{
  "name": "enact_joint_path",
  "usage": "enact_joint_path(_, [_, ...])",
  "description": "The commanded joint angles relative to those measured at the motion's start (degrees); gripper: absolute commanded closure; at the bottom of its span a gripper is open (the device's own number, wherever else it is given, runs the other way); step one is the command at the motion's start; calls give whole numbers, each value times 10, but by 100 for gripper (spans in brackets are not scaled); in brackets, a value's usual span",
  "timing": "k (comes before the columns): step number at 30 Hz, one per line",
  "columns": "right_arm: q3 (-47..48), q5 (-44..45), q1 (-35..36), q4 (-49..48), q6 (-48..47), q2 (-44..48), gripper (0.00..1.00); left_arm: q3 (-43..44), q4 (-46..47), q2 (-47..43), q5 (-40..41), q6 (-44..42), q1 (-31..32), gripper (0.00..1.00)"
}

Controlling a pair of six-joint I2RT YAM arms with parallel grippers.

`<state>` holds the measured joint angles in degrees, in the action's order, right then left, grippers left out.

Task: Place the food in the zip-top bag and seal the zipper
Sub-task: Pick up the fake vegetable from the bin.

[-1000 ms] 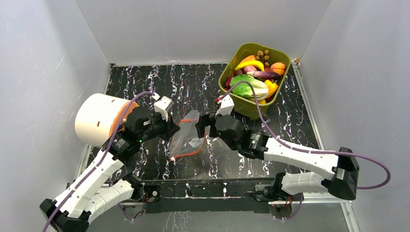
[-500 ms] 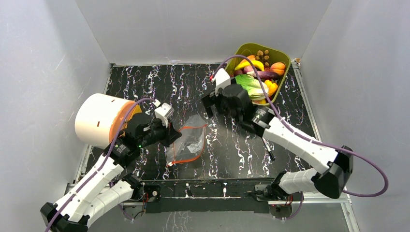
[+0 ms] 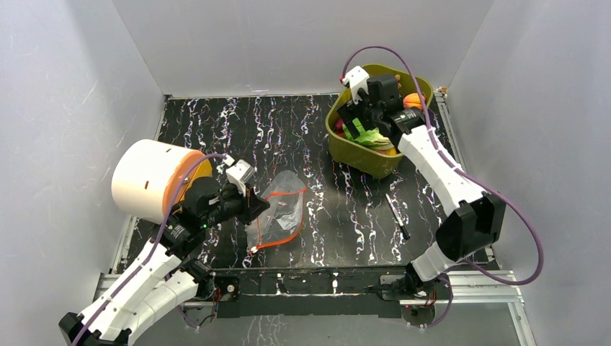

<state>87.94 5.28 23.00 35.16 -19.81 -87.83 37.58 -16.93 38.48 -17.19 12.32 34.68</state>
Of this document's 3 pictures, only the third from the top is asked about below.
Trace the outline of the green lettuce toy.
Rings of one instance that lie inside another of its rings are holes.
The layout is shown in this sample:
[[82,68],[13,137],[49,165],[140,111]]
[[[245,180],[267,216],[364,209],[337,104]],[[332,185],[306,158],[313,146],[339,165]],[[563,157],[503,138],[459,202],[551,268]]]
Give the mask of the green lettuce toy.
[[347,126],[345,124],[342,124],[344,138],[346,138],[348,141],[375,151],[387,151],[394,147],[394,145],[391,143],[391,140],[381,135],[377,128],[374,128],[372,130],[365,130],[364,126],[358,119],[355,119],[352,124],[355,126],[359,133],[358,137],[353,136],[349,132]]

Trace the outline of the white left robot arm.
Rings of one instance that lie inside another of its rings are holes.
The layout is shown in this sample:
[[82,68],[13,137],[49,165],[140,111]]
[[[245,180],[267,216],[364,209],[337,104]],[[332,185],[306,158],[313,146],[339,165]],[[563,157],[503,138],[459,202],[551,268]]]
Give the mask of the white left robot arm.
[[90,306],[59,321],[66,343],[132,345],[180,304],[213,296],[213,270],[192,253],[211,226],[233,218],[248,225],[269,209],[250,183],[245,188],[221,186],[212,177],[194,179],[128,269]]

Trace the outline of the clear zip top bag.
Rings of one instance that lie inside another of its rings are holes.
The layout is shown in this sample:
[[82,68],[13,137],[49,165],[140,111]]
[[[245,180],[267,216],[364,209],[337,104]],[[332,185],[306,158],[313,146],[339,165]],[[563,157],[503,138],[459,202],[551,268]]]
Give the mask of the clear zip top bag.
[[263,192],[269,208],[245,228],[247,252],[286,244],[301,231],[304,216],[306,185],[293,171],[280,172]]

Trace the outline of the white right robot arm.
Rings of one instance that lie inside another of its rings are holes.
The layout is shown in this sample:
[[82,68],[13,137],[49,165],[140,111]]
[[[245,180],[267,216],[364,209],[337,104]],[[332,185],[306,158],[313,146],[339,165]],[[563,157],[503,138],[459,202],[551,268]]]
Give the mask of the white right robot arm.
[[407,264],[405,275],[380,284],[383,299],[425,298],[442,273],[498,241],[506,204],[460,175],[458,163],[447,156],[424,113],[426,103],[404,107],[394,75],[370,76],[357,66],[341,83],[351,99],[338,113],[350,135],[360,136],[354,125],[359,121],[365,130],[378,129],[389,138],[434,190],[447,216],[433,244]]

